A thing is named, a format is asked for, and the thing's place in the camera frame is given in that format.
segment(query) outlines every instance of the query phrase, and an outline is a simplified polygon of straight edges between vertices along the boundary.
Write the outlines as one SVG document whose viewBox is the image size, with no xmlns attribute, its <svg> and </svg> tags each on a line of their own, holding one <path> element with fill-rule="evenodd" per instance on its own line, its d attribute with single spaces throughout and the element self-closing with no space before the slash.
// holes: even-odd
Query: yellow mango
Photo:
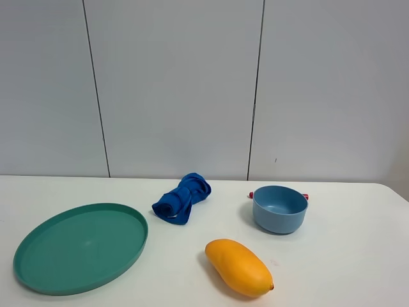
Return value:
<svg viewBox="0 0 409 307">
<path fill-rule="evenodd" d="M 209 261 L 230 288 L 249 297 L 274 289 L 273 277 L 265 264 L 240 243 L 219 239 L 206 245 Z"/>
</svg>

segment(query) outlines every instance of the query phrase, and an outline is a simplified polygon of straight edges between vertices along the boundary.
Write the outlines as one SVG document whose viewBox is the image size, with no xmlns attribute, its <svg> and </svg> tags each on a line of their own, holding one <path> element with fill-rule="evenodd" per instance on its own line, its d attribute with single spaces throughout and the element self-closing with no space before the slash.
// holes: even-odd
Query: blue towel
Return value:
<svg viewBox="0 0 409 307">
<path fill-rule="evenodd" d="M 178 187 L 164 194 L 152 205 L 154 213 L 171 224 L 184 225 L 189 220 L 192 205 L 206 199 L 212 188 L 197 173 L 190 173 L 181 179 Z"/>
</svg>

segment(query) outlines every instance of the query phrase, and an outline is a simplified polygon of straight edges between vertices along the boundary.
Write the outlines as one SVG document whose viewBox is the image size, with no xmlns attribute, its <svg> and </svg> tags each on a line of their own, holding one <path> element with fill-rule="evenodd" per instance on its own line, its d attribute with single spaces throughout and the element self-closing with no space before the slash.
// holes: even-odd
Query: green plate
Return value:
<svg viewBox="0 0 409 307">
<path fill-rule="evenodd" d="M 129 269 L 147 236 L 145 218 L 128 206 L 74 208 L 42 223 L 21 242 L 14 273 L 23 285 L 43 294 L 89 291 Z"/>
</svg>

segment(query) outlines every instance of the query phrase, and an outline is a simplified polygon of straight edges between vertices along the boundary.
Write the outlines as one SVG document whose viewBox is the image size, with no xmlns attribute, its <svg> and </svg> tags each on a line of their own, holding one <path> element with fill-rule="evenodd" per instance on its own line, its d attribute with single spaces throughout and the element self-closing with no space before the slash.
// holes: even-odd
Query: table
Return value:
<svg viewBox="0 0 409 307">
<path fill-rule="evenodd" d="M 151 210 L 179 180 L 0 176 L 1 306 L 408 306 L 409 203 L 380 184 L 209 181 L 185 226 Z M 310 196 L 304 224 L 272 235 L 252 220 L 249 191 L 285 185 Z M 80 205 L 115 202 L 149 224 L 136 263 L 111 283 L 52 297 L 20 286 L 12 273 L 21 240 L 49 217 Z M 208 263 L 208 242 L 230 238 L 259 256 L 275 289 L 250 301 L 230 290 Z"/>
</svg>

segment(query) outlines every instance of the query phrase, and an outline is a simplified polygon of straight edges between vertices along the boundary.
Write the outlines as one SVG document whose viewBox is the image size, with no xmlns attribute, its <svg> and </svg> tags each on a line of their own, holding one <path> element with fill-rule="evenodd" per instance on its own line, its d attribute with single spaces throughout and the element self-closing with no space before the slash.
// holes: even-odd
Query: bowl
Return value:
<svg viewBox="0 0 409 307">
<path fill-rule="evenodd" d="M 253 217 L 260 227 L 272 233 L 289 234 L 304 221 L 308 201 L 289 187 L 268 185 L 253 193 Z"/>
</svg>

